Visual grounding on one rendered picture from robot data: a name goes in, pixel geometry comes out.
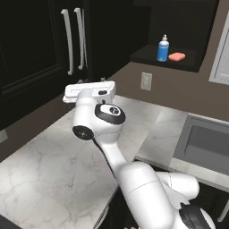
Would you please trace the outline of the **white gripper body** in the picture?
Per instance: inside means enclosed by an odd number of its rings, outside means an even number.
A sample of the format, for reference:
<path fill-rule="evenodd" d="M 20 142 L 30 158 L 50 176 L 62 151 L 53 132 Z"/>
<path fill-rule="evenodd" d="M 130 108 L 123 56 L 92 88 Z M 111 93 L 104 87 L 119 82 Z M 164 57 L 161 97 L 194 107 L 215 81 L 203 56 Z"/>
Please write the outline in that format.
<path fill-rule="evenodd" d="M 98 103 L 105 101 L 108 104 L 112 104 L 116 94 L 114 81 L 70 84 L 65 87 L 63 102 L 75 103 L 83 90 L 90 90 L 89 95 L 96 99 Z"/>

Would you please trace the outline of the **black open cabinet door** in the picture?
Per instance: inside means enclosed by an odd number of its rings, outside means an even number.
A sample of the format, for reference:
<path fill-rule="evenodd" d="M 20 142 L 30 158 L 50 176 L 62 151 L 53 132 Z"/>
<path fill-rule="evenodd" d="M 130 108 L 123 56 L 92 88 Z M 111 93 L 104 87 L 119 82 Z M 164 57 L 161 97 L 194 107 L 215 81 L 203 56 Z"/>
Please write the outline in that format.
<path fill-rule="evenodd" d="M 85 0 L 89 78 L 108 79 L 148 43 L 151 9 L 134 0 Z"/>

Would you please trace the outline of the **wide black cabinet door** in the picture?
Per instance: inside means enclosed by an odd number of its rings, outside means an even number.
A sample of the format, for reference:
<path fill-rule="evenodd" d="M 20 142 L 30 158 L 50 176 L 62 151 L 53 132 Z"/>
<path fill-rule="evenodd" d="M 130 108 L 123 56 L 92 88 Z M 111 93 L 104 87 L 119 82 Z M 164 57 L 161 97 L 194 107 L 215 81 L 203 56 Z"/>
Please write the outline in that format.
<path fill-rule="evenodd" d="M 0 0 L 0 130 L 64 90 L 66 0 Z"/>

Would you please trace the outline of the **blue soap dispenser bottle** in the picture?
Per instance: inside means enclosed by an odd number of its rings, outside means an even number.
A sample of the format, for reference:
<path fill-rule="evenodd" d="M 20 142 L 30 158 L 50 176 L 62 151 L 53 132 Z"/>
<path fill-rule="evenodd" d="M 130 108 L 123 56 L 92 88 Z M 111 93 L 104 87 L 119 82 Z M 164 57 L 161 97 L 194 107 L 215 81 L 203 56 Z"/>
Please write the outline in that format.
<path fill-rule="evenodd" d="M 165 62 L 168 55 L 169 42 L 167 40 L 167 35 L 162 37 L 162 40 L 158 44 L 157 49 L 157 60 L 159 62 Z"/>

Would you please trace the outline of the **pink bar soap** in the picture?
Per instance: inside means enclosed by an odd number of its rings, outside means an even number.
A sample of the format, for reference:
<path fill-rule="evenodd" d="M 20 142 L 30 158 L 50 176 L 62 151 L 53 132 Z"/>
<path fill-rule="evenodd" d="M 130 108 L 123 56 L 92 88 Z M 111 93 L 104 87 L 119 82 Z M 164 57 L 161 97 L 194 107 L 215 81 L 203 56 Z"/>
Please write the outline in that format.
<path fill-rule="evenodd" d="M 185 54 L 183 53 L 172 53 L 168 56 L 168 59 L 174 62 L 179 62 L 184 58 L 185 58 Z"/>

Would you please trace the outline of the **grey kitchen sink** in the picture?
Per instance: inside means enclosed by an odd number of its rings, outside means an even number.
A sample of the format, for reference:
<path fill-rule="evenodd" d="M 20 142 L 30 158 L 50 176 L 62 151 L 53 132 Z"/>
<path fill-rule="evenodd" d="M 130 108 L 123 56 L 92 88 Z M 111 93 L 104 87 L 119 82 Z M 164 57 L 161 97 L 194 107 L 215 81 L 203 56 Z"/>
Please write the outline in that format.
<path fill-rule="evenodd" d="M 188 114 L 174 157 L 229 176 L 229 121 Z"/>

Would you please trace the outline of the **white wall outlet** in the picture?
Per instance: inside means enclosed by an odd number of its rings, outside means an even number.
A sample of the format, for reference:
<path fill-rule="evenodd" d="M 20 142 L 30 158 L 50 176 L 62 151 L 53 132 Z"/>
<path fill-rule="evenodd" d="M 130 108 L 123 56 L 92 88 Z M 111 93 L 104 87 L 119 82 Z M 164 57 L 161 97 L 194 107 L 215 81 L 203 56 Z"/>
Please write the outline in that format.
<path fill-rule="evenodd" d="M 8 139 L 6 130 L 0 131 L 0 144 Z"/>
<path fill-rule="evenodd" d="M 141 74 L 140 88 L 144 90 L 151 90 L 152 74 L 143 72 Z"/>

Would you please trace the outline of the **open black wall cabinet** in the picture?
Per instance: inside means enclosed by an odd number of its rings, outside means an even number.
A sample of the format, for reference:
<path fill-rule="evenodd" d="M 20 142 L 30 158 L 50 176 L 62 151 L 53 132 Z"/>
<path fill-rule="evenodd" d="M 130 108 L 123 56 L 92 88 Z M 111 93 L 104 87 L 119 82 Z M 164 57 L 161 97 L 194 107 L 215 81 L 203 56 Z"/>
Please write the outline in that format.
<path fill-rule="evenodd" d="M 205 58 L 219 0 L 133 0 L 146 9 L 148 41 L 130 61 L 187 72 L 198 72 Z M 181 61 L 157 60 L 158 44 L 166 35 L 168 54 L 182 53 Z"/>

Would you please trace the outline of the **grey window frame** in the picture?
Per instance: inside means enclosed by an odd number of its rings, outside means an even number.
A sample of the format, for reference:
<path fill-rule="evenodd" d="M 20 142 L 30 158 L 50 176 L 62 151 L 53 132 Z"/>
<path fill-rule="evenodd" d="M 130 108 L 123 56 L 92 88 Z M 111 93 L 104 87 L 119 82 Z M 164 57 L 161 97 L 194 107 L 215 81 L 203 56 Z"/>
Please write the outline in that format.
<path fill-rule="evenodd" d="M 216 51 L 209 81 L 229 85 L 229 12 Z"/>

